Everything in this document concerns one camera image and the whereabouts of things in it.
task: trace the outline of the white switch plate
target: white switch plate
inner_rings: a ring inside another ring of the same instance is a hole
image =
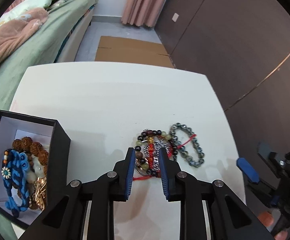
[[[174,16],[173,16],[173,18],[172,18],[172,21],[173,21],[173,22],[176,22],[177,19],[178,19],[178,17],[179,17],[179,15],[178,15],[177,13],[174,13]]]

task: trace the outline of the open box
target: open box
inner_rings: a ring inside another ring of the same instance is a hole
[[[25,114],[18,114],[0,110],[0,213],[14,224],[26,229],[41,213],[40,209],[27,209],[20,212],[18,218],[12,216],[12,212],[5,207],[8,200],[6,188],[1,174],[4,151],[12,148],[15,139],[25,136],[33,141],[40,142],[49,152],[47,180],[47,204],[48,200],[57,197],[60,190],[66,186],[67,163],[71,140],[57,120],[45,119]],[[12,189],[15,202],[20,205],[21,199],[17,190]]]

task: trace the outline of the hand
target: hand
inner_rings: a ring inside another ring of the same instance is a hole
[[[260,222],[265,226],[269,227],[274,223],[274,218],[269,212],[263,212],[258,216]],[[287,238],[287,231],[281,231],[277,235],[275,235],[276,240],[286,240]]]

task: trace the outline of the cardboard sheet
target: cardboard sheet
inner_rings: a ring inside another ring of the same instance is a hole
[[[162,44],[101,36],[95,61],[127,62],[174,68]]]

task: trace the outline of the curtain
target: curtain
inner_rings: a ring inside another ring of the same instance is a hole
[[[165,0],[127,0],[122,23],[153,27],[162,10]]]

